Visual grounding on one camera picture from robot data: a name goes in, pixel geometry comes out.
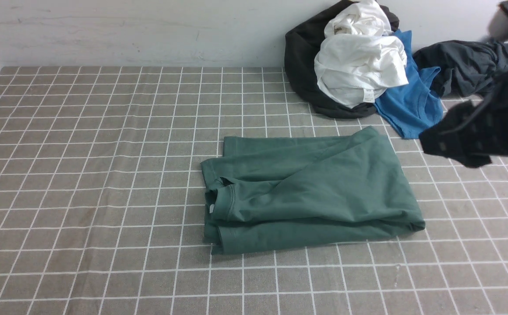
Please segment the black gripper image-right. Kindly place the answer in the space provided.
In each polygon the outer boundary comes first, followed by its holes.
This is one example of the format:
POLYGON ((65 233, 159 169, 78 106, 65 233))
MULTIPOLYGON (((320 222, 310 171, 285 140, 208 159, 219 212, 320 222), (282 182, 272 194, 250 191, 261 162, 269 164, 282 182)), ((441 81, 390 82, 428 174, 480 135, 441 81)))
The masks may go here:
POLYGON ((470 169, 491 164, 492 156, 508 157, 508 73, 497 78, 495 88, 479 104, 465 101, 451 107, 419 140, 425 154, 470 169))

